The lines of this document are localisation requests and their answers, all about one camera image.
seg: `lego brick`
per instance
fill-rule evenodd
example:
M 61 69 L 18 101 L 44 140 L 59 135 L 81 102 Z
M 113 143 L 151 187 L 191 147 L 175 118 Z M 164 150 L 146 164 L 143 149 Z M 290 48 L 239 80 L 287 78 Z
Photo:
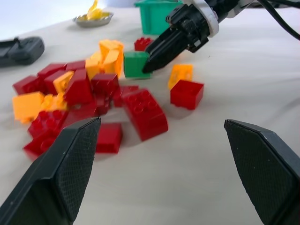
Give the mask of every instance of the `lego brick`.
M 102 53 L 103 59 L 105 59 L 107 57 L 110 50 L 119 50 L 120 51 L 123 49 L 121 45 L 119 45 L 117 42 L 111 41 L 111 40 L 99 41 L 99 48 Z
M 85 68 L 85 60 L 75 61 L 75 62 L 68 62 L 66 71 L 76 71 L 78 69 L 84 69 Z
M 124 74 L 126 78 L 147 79 L 151 73 L 142 72 L 149 55 L 146 52 L 125 52 L 124 53 Z
M 142 141 L 168 131 L 162 108 L 151 93 L 140 89 L 122 96 L 124 109 Z
M 47 88 L 45 86 L 44 81 L 41 78 L 33 75 L 27 76 L 24 79 L 13 84 L 13 88 L 15 89 L 18 95 L 28 94 L 37 91 L 47 94 Z
M 94 101 L 90 80 L 85 69 L 75 71 L 64 95 L 69 106 L 82 105 Z
M 58 92 L 57 92 L 57 90 L 56 90 L 56 88 L 55 88 L 55 86 L 54 86 L 54 81 L 55 81 L 57 78 L 63 76 L 65 73 L 66 73 L 65 70 L 59 70 L 59 71 L 56 71 L 54 74 L 48 76 L 48 77 L 44 80 L 45 85 L 46 85 L 46 87 L 47 87 L 47 89 L 48 89 L 48 92 L 49 92 L 50 94 L 53 94 L 53 95 L 57 95 L 57 94 L 58 94 Z
M 41 111 L 37 118 L 31 123 L 28 132 L 33 138 L 38 137 L 48 130 L 59 134 L 61 132 L 61 125 L 68 115 L 68 111 L 55 110 L 53 112 Z
M 44 97 L 42 92 L 13 97 L 15 120 L 20 120 L 21 123 L 28 123 L 34 120 L 40 112 Z
M 116 74 L 97 74 L 90 81 L 94 93 L 104 93 L 109 98 L 119 88 L 119 81 Z
M 94 54 L 91 55 L 90 60 L 96 60 L 97 62 L 102 63 L 103 57 L 100 50 L 96 51 Z
M 37 73 L 37 76 L 42 80 L 46 79 L 48 76 L 56 73 L 59 70 L 66 70 L 67 65 L 65 63 L 51 63 L 44 69 Z
M 86 60 L 85 69 L 88 72 L 89 79 L 91 80 L 96 74 L 100 73 L 97 60 Z
M 135 42 L 135 50 L 136 51 L 145 51 L 148 45 L 150 45 L 153 42 L 151 38 L 140 38 L 137 39 Z
M 53 81 L 53 85 L 57 93 L 66 91 L 67 86 L 73 75 L 73 71 L 68 71 Z
M 194 110 L 203 97 L 204 84 L 179 80 L 171 89 L 171 104 Z
M 98 134 L 96 153 L 117 154 L 123 137 L 120 123 L 104 123 Z
M 77 121 L 97 117 L 99 116 L 97 106 L 94 102 L 82 105 L 80 108 L 71 109 L 62 124 L 62 128 L 65 128 Z
M 168 81 L 168 88 L 171 90 L 179 80 L 191 81 L 192 78 L 193 78 L 192 64 L 175 64 L 173 66 Z
M 64 94 L 58 93 L 56 96 L 48 94 L 41 104 L 41 111 L 67 110 L 67 102 L 64 100 Z
M 57 133 L 52 130 L 47 130 L 35 137 L 29 144 L 24 146 L 23 149 L 31 159 L 35 160 L 51 147 L 57 136 Z
M 123 52 L 119 50 L 110 50 L 102 64 L 102 68 L 107 74 L 117 74 L 118 77 L 122 73 Z
M 99 116 L 107 114 L 110 108 L 109 98 L 103 93 L 95 94 L 94 98 Z
M 122 101 L 122 95 L 130 93 L 132 91 L 138 90 L 139 86 L 120 86 L 114 93 L 112 100 L 114 107 L 122 107 L 123 101 Z

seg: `metal bowl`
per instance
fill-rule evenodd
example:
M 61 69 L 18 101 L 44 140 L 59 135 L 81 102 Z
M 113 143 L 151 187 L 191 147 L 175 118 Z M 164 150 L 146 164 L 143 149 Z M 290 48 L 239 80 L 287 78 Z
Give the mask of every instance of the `metal bowl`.
M 107 25 L 111 21 L 113 13 L 103 12 L 103 15 L 104 16 L 99 20 L 86 20 L 86 14 L 84 14 L 75 17 L 73 19 L 73 22 L 75 22 L 78 26 L 84 28 L 100 27 Z

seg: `game controller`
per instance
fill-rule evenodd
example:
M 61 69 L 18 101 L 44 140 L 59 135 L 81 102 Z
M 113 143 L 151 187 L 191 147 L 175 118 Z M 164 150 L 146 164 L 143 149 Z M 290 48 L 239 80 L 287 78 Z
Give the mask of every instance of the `game controller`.
M 0 42 L 0 68 L 14 65 L 30 65 L 44 52 L 45 45 L 40 37 L 15 38 Z

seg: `white tablecloth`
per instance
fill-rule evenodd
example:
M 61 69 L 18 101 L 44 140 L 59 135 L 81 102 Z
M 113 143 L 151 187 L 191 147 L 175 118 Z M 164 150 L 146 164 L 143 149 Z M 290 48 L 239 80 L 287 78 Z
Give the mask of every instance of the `white tablecloth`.
M 89 57 L 105 38 L 133 50 L 142 36 L 138 9 L 114 9 L 111 23 L 80 29 L 71 21 L 28 33 L 45 41 L 42 57 L 28 67 L 0 70 L 0 203 L 30 166 L 22 147 L 31 138 L 14 121 L 11 85 L 36 74 L 50 62 Z M 297 10 L 280 13 L 299 31 Z M 220 33 L 196 54 L 184 52 L 173 63 L 193 63 L 194 80 L 205 83 L 195 111 L 169 103 L 167 81 L 172 65 L 138 84 L 163 107 L 169 131 L 145 142 L 122 109 L 104 122 L 122 121 L 118 155 L 96 157 L 76 225 L 260 225 L 239 179 L 225 119 L 275 131 L 299 155 L 300 44 L 263 9 L 249 9 L 220 25 Z

